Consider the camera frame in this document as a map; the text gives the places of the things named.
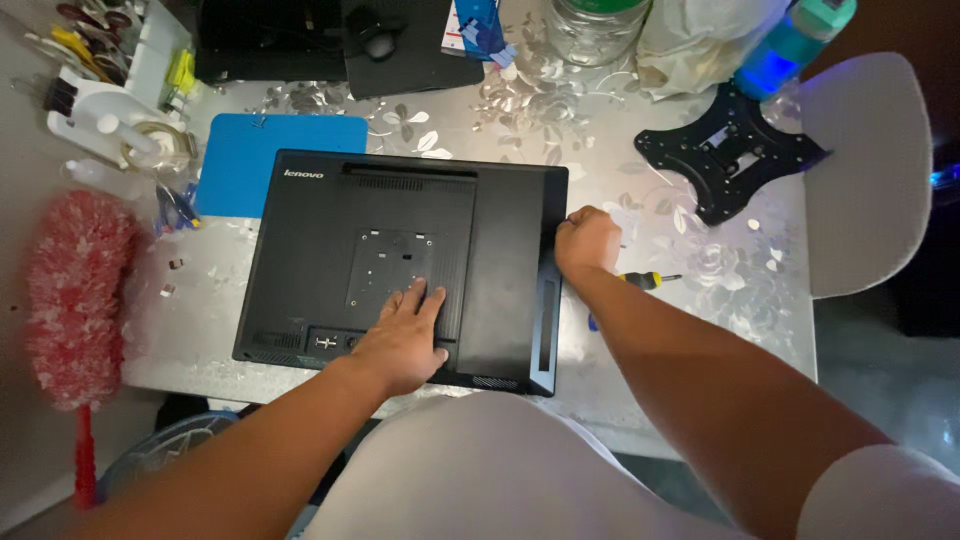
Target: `ventilation grille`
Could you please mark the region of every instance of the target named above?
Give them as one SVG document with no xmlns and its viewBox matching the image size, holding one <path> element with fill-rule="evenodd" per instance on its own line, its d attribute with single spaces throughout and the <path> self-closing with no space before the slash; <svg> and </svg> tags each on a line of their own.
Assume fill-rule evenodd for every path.
<svg viewBox="0 0 960 540">
<path fill-rule="evenodd" d="M 258 362 L 289 367 L 300 367 L 300 359 L 294 355 L 281 353 L 251 353 Z"/>
<path fill-rule="evenodd" d="M 341 177 L 341 179 L 347 180 L 348 182 L 351 180 L 350 177 Z M 357 187 L 366 187 L 368 189 L 423 191 L 423 180 L 414 180 L 409 178 L 356 175 L 352 177 L 352 183 Z"/>
<path fill-rule="evenodd" d="M 256 331 L 253 334 L 253 343 L 278 349 L 300 350 L 301 337 L 296 333 L 283 331 Z"/>
<path fill-rule="evenodd" d="M 516 390 L 517 382 L 515 380 L 494 379 L 492 377 L 474 377 L 473 385 L 493 388 L 495 390 Z"/>
<path fill-rule="evenodd" d="M 473 182 L 418 179 L 400 176 L 344 175 L 339 177 L 341 187 L 364 187 L 366 189 L 391 189 L 394 191 L 442 191 L 446 193 L 473 194 Z"/>
</svg>

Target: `glass jar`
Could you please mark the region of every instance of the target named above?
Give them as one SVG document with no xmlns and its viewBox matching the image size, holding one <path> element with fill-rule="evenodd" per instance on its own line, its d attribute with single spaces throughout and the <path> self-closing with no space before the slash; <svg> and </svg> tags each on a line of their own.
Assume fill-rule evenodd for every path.
<svg viewBox="0 0 960 540">
<path fill-rule="evenodd" d="M 610 63 L 634 42 L 651 0 L 544 0 L 546 34 L 560 56 L 584 66 Z"/>
</svg>

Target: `blue water bottle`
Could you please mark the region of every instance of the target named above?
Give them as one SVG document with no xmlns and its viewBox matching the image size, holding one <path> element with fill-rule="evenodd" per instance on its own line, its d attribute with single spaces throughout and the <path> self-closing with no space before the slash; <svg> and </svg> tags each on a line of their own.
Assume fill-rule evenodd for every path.
<svg viewBox="0 0 960 540">
<path fill-rule="evenodd" d="M 747 96 L 769 98 L 817 58 L 855 11 L 856 0 L 800 0 L 747 55 L 733 80 Z"/>
</svg>

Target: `small bottle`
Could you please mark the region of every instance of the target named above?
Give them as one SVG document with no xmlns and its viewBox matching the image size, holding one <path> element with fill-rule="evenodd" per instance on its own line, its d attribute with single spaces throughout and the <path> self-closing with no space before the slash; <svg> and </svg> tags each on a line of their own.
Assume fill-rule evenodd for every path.
<svg viewBox="0 0 960 540">
<path fill-rule="evenodd" d="M 616 60 L 634 42 L 650 0 L 543 0 L 546 34 L 560 56 L 585 66 Z"/>
<path fill-rule="evenodd" d="M 77 182 L 105 191 L 110 195 L 116 195 L 121 199 L 133 201 L 143 193 L 143 177 L 120 172 L 97 160 L 70 160 L 63 166 L 70 171 L 70 177 Z"/>
<path fill-rule="evenodd" d="M 807 67 L 856 11 L 856 0 L 800 0 L 747 55 L 733 81 L 764 101 Z"/>
</svg>

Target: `hand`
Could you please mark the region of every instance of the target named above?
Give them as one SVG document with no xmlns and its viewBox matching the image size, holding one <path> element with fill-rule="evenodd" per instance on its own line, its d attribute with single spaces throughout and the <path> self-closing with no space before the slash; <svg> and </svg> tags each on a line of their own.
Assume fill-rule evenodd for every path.
<svg viewBox="0 0 960 540">
<path fill-rule="evenodd" d="M 433 348 L 433 325 L 446 289 L 437 287 L 421 306 L 424 289 L 426 281 L 416 278 L 406 292 L 390 295 L 380 319 L 344 358 L 384 382 L 387 398 L 420 388 L 449 356 Z"/>
<path fill-rule="evenodd" d="M 599 269 L 614 274 L 620 234 L 620 228 L 603 210 L 586 206 L 571 213 L 557 228 L 557 266 L 574 286 L 585 272 Z"/>
</svg>

